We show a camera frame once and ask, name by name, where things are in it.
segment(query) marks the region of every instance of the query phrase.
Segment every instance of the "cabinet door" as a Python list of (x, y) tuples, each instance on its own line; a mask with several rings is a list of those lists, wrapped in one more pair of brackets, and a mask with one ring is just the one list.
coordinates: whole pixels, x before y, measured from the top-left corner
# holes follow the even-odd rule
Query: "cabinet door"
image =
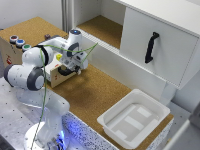
[[(153, 60), (146, 64), (145, 56), (153, 32), (160, 36), (154, 40)], [(179, 86), (197, 40), (191, 34), (127, 8), (120, 54)]]

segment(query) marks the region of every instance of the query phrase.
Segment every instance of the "blue lid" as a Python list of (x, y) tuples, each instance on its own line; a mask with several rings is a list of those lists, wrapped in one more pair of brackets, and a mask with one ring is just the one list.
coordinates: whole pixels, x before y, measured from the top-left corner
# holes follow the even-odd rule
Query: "blue lid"
[(24, 40), (17, 40), (18, 43), (24, 43)]

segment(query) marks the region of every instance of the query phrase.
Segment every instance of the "cork work surface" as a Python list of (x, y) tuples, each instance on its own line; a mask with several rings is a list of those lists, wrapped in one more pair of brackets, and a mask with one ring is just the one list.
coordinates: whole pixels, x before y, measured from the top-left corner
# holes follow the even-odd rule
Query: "cork work surface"
[[(81, 75), (75, 75), (53, 89), (48, 85), (48, 88), (64, 97), (70, 103), (71, 112), (120, 150), (123, 150), (120, 145), (105, 134), (102, 126), (97, 122), (97, 118), (131, 92), (131, 89), (92, 65), (82, 71)], [(137, 150), (146, 149), (172, 119), (173, 116), (168, 115), (140, 144)]]
[(10, 42), (10, 36), (17, 35), (20, 39), (24, 39), (26, 44), (31, 46), (44, 41), (44, 35), (46, 34), (51, 36), (60, 35), (61, 37), (67, 35), (66, 32), (40, 17), (32, 18), (0, 31), (0, 36), (8, 42)]
[(122, 25), (115, 23), (103, 16), (98, 16), (78, 25), (77, 27), (120, 49), (123, 29)]

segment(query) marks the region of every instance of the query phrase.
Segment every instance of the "white tub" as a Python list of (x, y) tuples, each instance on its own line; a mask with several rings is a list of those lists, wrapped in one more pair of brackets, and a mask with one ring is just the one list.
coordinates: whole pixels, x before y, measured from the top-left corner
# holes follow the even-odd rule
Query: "white tub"
[(169, 113), (169, 108), (135, 89), (97, 120), (122, 147), (135, 149)]

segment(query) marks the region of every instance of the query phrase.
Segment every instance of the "door handle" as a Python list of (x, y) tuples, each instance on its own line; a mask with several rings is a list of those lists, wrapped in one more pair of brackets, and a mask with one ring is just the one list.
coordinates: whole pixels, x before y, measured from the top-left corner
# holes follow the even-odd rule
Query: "door handle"
[(153, 60), (153, 57), (151, 56), (153, 46), (154, 46), (154, 40), (157, 39), (160, 35), (156, 32), (153, 32), (153, 36), (149, 40), (148, 48), (147, 48), (147, 53), (145, 56), (145, 63), (148, 64)]

